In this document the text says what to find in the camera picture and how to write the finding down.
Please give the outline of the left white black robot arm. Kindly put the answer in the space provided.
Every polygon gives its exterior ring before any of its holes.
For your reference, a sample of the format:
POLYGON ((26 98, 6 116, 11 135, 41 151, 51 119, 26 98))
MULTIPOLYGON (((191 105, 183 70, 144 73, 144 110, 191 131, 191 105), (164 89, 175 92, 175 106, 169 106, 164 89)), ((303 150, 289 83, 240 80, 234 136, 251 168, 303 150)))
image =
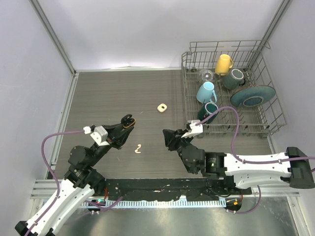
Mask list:
POLYGON ((134 125, 135 119, 128 114, 118 124, 82 128, 79 132, 89 134, 93 145, 72 148, 68 160, 70 166, 62 181, 53 176, 57 184, 55 193, 32 218, 17 223, 17 233, 21 236, 55 236, 83 202, 92 195, 100 196, 106 180, 93 167, 110 149, 122 148, 134 125))

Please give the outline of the black gold-trimmed earbud case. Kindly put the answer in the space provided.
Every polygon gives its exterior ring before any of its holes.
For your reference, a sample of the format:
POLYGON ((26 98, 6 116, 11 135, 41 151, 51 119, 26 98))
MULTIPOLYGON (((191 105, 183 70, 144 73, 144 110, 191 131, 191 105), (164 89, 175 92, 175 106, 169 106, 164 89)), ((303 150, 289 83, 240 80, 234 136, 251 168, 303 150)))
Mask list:
POLYGON ((124 129, 134 126, 135 122, 136 120, 132 117, 132 114, 127 114, 121 119, 121 124, 124 129))

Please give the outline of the beige earbud pair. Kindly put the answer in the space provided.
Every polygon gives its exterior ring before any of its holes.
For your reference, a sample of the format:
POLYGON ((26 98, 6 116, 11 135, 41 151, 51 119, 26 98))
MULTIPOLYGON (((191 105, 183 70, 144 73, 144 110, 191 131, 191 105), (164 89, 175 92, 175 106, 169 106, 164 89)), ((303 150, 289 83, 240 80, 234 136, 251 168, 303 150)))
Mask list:
POLYGON ((140 153, 141 153, 141 151, 140 151, 141 147, 142 147, 142 145, 141 145, 141 144, 138 144, 138 145, 137 145, 137 148, 135 149, 134 152, 137 153, 137 154, 140 154, 140 153))

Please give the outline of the beige earbud charging case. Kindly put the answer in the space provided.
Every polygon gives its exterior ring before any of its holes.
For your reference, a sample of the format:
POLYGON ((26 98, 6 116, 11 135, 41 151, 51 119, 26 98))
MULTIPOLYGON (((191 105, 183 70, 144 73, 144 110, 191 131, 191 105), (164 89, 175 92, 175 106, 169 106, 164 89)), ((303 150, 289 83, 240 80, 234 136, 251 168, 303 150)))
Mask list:
POLYGON ((164 113, 164 112, 167 110, 167 105, 164 104, 164 103, 161 103, 161 104, 158 105, 157 110, 158 110, 160 113, 164 113))

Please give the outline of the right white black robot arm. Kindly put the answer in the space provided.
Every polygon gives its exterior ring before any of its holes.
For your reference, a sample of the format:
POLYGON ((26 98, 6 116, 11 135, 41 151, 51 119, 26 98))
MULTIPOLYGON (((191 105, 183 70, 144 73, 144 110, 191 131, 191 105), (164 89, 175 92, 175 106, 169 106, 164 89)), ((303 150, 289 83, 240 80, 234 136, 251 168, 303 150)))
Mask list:
POLYGON ((165 146, 176 151, 188 173, 203 177, 223 178, 227 194, 256 185, 288 183, 291 188, 312 189, 315 180, 309 158, 297 147, 270 155, 243 155, 209 152, 197 148, 187 130, 163 130, 165 146))

